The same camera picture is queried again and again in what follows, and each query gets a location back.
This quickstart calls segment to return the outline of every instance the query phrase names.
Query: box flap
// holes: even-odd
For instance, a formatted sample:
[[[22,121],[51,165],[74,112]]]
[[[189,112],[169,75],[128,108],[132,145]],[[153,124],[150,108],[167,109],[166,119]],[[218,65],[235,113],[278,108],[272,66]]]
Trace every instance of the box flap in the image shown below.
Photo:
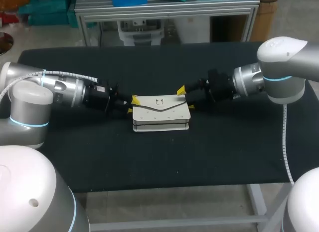
[[[136,96],[135,98],[139,101],[139,106],[156,111],[164,111],[186,103],[185,95]]]

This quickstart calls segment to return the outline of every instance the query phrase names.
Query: white cable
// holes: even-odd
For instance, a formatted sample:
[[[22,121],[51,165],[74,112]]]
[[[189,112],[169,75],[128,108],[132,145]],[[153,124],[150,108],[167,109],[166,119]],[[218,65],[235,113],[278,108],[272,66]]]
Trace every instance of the white cable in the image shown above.
[[[288,159],[287,159],[287,151],[286,151],[286,127],[287,127],[287,104],[284,104],[284,117],[283,117],[283,157],[286,166],[287,175],[289,181],[292,185],[295,184],[293,177],[291,176]]]
[[[69,76],[69,77],[76,77],[76,78],[79,78],[79,79],[90,80],[90,81],[93,81],[93,82],[97,82],[98,81],[98,79],[95,78],[95,77],[85,76],[85,75],[80,75],[80,74],[75,74],[75,73],[69,73],[69,72],[64,72],[64,71],[37,71],[37,72],[30,73],[28,75],[19,77],[16,80],[14,80],[13,82],[11,82],[8,86],[6,86],[5,89],[0,94],[0,103],[2,102],[2,99],[5,96],[5,94],[15,84],[17,84],[18,82],[20,82],[22,80],[25,80],[25,79],[27,79],[29,77],[37,77],[38,75],[42,75],[44,73],[45,73],[45,75],[62,75],[62,76]]]

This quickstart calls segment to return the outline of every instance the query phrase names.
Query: black table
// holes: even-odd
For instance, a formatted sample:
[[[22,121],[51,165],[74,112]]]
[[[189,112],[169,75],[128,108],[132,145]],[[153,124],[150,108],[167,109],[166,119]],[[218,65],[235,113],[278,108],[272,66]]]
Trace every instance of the black table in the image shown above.
[[[19,63],[118,82],[137,95],[175,94],[217,68],[257,61],[259,43],[24,51]],[[287,154],[294,180],[319,166],[319,103],[306,83],[288,105]],[[188,131],[136,133],[132,119],[54,106],[40,151],[74,192],[288,182],[283,108],[265,93],[192,112]]]

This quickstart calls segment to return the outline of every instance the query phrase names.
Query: metal frame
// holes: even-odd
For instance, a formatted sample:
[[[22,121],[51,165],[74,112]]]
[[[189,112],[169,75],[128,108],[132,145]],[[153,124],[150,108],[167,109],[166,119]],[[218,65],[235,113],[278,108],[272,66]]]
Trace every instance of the metal frame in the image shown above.
[[[249,223],[256,223],[258,232],[273,232],[277,224],[283,218],[285,204],[291,190],[291,185],[283,185],[268,210],[265,205],[260,185],[247,185],[247,188],[255,212],[255,215],[253,216],[101,223],[91,224],[91,232]]]
[[[248,15],[241,41],[249,41],[259,0],[148,0],[138,6],[113,7],[112,0],[76,0],[77,17],[84,44],[90,46],[87,22],[164,19],[182,16]]]

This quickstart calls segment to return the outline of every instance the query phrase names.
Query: floor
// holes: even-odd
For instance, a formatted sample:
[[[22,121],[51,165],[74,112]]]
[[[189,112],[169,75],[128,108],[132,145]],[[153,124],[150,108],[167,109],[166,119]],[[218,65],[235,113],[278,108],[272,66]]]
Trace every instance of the floor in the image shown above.
[[[271,37],[286,35],[318,41],[318,5],[319,0],[279,0]],[[15,39],[14,47],[0,56],[0,68],[7,61],[17,61],[21,52],[26,49],[81,45],[78,29],[69,26],[24,28],[16,25],[0,30],[9,32]],[[312,86],[319,96],[318,84],[313,82]],[[266,204],[270,204],[280,188],[281,184],[262,185]],[[76,196],[85,206],[92,223],[252,214],[248,192],[246,187],[241,185],[96,192]],[[256,232],[257,230],[254,225],[231,225],[147,231]]]

